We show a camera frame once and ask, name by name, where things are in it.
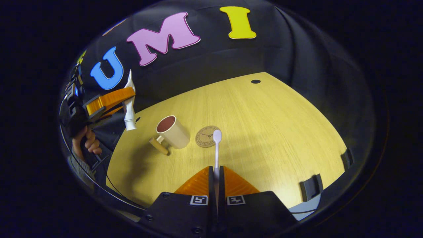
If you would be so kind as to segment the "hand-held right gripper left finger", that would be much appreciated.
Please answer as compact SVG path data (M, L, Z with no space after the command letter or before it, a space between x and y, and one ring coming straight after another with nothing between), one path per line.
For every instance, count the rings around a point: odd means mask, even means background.
M206 237L217 213L213 183L213 167L207 166L177 193L160 193L141 216L139 226L158 237Z

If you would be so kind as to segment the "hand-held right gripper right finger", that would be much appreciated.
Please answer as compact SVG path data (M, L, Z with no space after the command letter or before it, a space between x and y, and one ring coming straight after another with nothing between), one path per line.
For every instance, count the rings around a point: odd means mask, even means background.
M293 214L272 191L229 193L232 176L220 167L218 236L223 238L273 238L297 224Z

